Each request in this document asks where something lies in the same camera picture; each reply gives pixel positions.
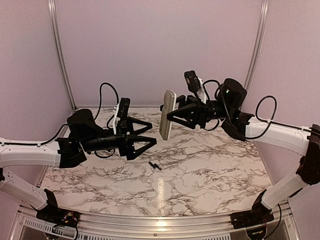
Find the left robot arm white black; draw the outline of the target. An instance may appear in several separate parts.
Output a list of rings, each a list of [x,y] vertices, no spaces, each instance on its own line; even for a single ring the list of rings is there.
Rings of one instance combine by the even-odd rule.
[[[0,190],[31,205],[44,213],[53,223],[63,219],[53,192],[37,188],[12,171],[14,166],[49,166],[70,169],[85,162],[86,155],[96,151],[118,149],[119,155],[128,161],[134,160],[157,140],[142,134],[152,124],[119,114],[120,120],[114,129],[103,129],[96,124],[90,109],[80,109],[67,118],[70,130],[68,137],[59,137],[45,142],[17,142],[0,140]]]

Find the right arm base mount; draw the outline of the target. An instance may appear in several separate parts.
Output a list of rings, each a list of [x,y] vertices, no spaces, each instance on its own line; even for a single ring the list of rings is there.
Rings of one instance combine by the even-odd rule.
[[[262,225],[275,219],[271,211],[263,212],[257,209],[234,212],[230,218],[234,229]]]

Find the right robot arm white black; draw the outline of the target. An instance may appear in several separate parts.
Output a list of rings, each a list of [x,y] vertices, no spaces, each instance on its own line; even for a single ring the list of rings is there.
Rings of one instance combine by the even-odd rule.
[[[298,127],[240,111],[247,91],[232,78],[218,85],[214,100],[209,98],[205,84],[198,77],[187,77],[186,83],[192,95],[177,96],[172,90],[164,94],[159,130],[163,140],[169,139],[172,123],[204,129],[208,122],[217,120],[224,132],[235,140],[265,143],[301,156],[297,169],[257,197],[247,214],[252,224],[260,223],[277,204],[304,187],[320,182],[319,125]]]

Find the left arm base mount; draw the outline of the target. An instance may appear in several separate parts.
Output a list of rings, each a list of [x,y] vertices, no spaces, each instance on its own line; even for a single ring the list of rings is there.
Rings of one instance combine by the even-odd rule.
[[[38,211],[36,218],[55,224],[55,226],[67,226],[75,228],[78,226],[80,213],[67,209],[58,209],[57,211],[44,212]]]

